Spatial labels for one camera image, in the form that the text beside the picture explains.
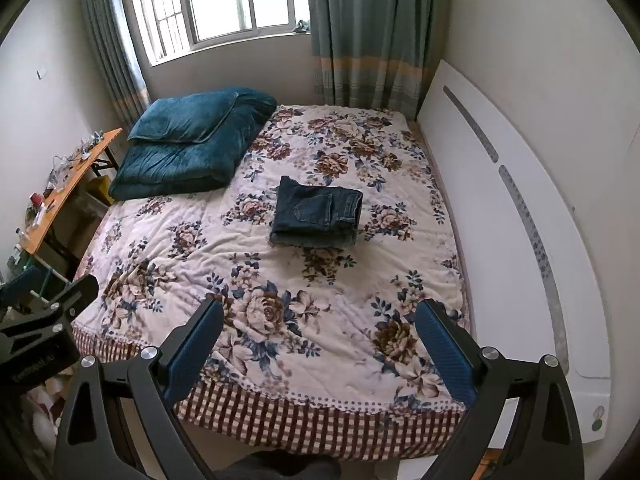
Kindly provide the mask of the dark blue denim jeans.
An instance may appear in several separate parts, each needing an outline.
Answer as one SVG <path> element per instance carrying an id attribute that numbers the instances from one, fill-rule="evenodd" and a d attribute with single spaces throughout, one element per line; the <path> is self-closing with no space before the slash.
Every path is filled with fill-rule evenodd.
<path id="1" fill-rule="evenodd" d="M 283 176 L 270 242 L 303 248 L 350 247 L 358 236 L 362 203 L 360 191 L 302 185 Z"/>

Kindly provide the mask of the orange wooden side table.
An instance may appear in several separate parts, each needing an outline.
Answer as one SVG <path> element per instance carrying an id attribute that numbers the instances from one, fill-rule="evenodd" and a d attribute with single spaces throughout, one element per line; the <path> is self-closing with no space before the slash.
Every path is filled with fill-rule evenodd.
<path id="1" fill-rule="evenodd" d="M 74 189 L 89 171 L 119 168 L 118 162 L 111 151 L 112 143 L 117 140 L 124 130 L 117 128 L 104 133 L 102 140 L 91 148 L 87 156 L 75 159 L 70 165 L 70 176 L 60 188 L 55 188 L 42 203 L 42 212 L 36 215 L 37 222 L 27 228 L 20 235 L 20 245 L 29 255 L 35 255 L 46 240 L 49 230 L 66 200 L 73 194 Z"/>

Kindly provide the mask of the white bed headboard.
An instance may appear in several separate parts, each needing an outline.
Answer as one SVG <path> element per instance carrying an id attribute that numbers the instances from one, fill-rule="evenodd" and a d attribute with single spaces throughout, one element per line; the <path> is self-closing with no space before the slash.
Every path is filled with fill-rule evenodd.
<path id="1" fill-rule="evenodd" d="M 418 125 L 444 186 L 476 342 L 508 359 L 555 356 L 582 440 L 603 439 L 608 329 L 596 274 L 559 190 L 500 110 L 447 62 Z"/>

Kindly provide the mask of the teal folded quilt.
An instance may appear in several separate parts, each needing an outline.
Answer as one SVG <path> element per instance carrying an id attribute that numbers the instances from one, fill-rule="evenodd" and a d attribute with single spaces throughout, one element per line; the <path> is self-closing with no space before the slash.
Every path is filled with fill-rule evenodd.
<path id="1" fill-rule="evenodd" d="M 114 200 L 213 191 L 229 185 L 246 151 L 277 108 L 267 93 L 238 90 L 239 99 L 205 142 L 131 142 L 111 184 Z"/>

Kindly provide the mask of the teal pillow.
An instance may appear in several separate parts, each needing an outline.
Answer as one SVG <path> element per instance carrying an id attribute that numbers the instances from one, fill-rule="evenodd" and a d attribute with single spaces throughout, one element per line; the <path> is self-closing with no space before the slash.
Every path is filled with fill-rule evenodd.
<path id="1" fill-rule="evenodd" d="M 158 99 L 132 127 L 128 140 L 167 144 L 207 141 L 232 111 L 238 90 L 195 93 Z"/>

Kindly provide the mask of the teal left curtain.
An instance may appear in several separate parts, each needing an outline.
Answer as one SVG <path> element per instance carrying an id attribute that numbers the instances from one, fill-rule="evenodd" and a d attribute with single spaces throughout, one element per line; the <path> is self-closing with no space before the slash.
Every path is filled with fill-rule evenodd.
<path id="1" fill-rule="evenodd" d="M 80 0 L 91 50 L 120 122 L 131 129 L 150 106 L 122 0 Z"/>

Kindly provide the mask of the teal curtain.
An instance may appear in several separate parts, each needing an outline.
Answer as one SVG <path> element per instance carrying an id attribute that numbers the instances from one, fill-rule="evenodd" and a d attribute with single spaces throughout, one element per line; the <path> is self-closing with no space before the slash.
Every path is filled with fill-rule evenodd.
<path id="1" fill-rule="evenodd" d="M 122 0 L 80 0 L 91 50 L 120 122 L 131 129 L 150 106 Z"/>
<path id="2" fill-rule="evenodd" d="M 309 0 L 314 93 L 416 118 L 444 52 L 451 0 Z"/>

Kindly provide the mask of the floral fleece bed blanket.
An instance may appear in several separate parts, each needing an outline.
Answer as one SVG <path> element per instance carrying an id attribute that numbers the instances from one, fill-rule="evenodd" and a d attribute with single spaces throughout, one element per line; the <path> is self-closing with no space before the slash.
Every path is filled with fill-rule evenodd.
<path id="1" fill-rule="evenodd" d="M 356 243 L 269 234 L 282 177 L 363 195 Z M 280 106 L 222 190 L 111 206 L 79 267 L 99 295 L 82 353 L 158 346 L 206 296 L 224 330 L 180 418 L 250 445 L 343 460 L 437 453 L 463 417 L 414 327 L 421 301 L 469 321 L 454 229 L 431 161 L 390 110 Z"/>

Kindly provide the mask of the white framed window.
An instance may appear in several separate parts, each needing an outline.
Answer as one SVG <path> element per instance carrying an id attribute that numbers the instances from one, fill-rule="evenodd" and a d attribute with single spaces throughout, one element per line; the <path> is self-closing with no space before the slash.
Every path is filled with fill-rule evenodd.
<path id="1" fill-rule="evenodd" d="M 308 0 L 132 0 L 132 6 L 151 65 L 218 44 L 309 32 Z"/>

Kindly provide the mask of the teal right curtain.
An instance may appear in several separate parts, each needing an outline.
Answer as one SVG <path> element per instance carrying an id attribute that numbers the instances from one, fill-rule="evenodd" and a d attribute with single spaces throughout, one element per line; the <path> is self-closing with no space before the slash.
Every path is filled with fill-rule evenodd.
<path id="1" fill-rule="evenodd" d="M 314 93 L 416 118 L 444 52 L 451 0 L 309 0 Z"/>

